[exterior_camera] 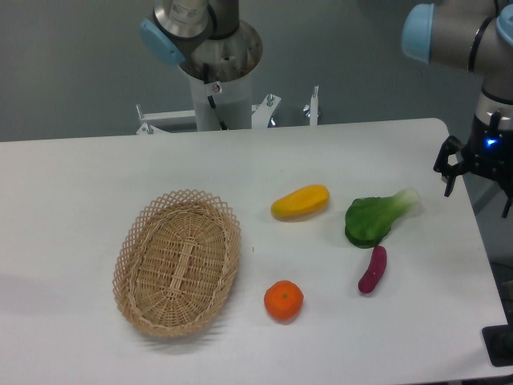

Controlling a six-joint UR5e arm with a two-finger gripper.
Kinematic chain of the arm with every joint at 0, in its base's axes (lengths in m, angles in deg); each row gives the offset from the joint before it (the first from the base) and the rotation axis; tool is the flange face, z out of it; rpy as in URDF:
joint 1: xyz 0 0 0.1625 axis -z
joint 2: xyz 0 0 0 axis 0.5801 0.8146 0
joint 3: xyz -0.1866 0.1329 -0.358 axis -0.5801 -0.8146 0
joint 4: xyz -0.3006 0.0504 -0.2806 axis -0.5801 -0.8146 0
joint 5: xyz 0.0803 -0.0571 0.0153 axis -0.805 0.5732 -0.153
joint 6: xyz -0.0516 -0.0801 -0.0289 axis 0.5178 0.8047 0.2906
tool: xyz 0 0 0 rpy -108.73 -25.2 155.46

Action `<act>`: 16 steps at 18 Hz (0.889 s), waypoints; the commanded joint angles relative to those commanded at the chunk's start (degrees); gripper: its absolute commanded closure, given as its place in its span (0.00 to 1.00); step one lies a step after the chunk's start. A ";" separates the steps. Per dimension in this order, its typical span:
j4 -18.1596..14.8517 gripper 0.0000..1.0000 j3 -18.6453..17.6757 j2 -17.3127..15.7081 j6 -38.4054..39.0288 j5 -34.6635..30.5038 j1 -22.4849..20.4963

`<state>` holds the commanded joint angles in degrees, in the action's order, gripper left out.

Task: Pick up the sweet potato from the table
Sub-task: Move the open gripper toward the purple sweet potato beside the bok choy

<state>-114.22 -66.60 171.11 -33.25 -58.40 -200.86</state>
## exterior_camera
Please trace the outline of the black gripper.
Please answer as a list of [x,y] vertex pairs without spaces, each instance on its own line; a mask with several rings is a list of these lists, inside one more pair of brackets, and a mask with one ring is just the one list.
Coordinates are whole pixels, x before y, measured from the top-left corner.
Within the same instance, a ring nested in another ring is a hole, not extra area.
[[[448,136],[441,145],[433,170],[445,181],[445,197],[453,192],[457,177],[467,172],[497,182],[506,196],[501,217],[507,218],[513,197],[512,130],[501,128],[501,124],[507,122],[501,111],[494,111],[487,118],[487,124],[477,116],[474,118],[465,146],[455,136]],[[450,164],[450,156],[459,152],[463,160]]]

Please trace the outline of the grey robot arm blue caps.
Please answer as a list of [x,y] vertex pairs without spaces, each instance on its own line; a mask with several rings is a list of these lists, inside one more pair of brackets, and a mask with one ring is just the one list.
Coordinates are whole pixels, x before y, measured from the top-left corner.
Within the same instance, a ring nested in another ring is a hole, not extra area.
[[[240,19],[236,1],[158,1],[139,27],[161,62],[178,67],[192,91],[201,131],[264,128],[277,99],[251,103],[251,74],[261,60],[257,31]],[[434,170],[451,193],[471,173],[512,194],[512,4],[445,1],[419,4],[402,28],[405,56],[483,77],[467,142],[448,138]]]

